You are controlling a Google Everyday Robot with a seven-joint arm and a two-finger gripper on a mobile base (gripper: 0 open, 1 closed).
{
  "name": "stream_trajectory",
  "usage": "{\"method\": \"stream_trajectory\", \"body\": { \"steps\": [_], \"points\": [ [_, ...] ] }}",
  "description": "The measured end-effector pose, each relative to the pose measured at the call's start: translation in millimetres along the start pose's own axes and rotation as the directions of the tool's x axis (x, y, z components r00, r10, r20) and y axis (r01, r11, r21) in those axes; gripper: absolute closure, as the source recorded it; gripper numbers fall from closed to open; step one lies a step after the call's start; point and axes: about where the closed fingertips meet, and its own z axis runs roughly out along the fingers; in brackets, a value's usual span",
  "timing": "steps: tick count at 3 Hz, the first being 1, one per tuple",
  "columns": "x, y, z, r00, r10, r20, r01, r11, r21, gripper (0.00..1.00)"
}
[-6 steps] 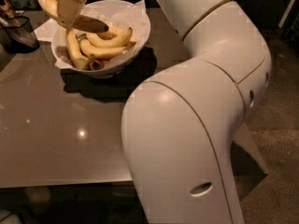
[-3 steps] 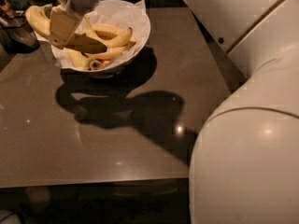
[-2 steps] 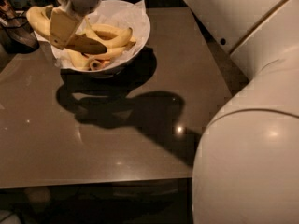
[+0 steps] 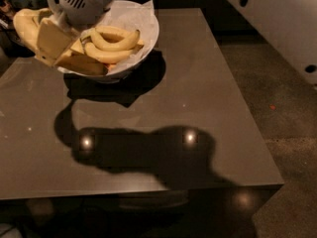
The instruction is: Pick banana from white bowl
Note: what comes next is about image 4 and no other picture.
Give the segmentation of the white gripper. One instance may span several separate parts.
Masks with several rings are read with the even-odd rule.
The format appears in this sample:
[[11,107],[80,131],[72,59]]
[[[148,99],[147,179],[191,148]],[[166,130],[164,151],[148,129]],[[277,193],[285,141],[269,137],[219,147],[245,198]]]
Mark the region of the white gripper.
[[[114,1],[48,0],[48,4],[56,22],[68,26],[92,26],[110,9]],[[50,18],[43,18],[36,41],[36,58],[48,66],[56,64],[82,75],[106,75],[107,67],[86,55],[81,40],[75,42],[76,39],[77,32],[74,29],[63,29]]]

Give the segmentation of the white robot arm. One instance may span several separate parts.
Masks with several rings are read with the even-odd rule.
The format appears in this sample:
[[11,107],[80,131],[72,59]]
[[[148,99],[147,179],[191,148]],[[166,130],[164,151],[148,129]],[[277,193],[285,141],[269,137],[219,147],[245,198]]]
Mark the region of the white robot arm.
[[[112,14],[118,0],[47,0],[70,26]],[[227,0],[303,77],[317,84],[317,0]]]

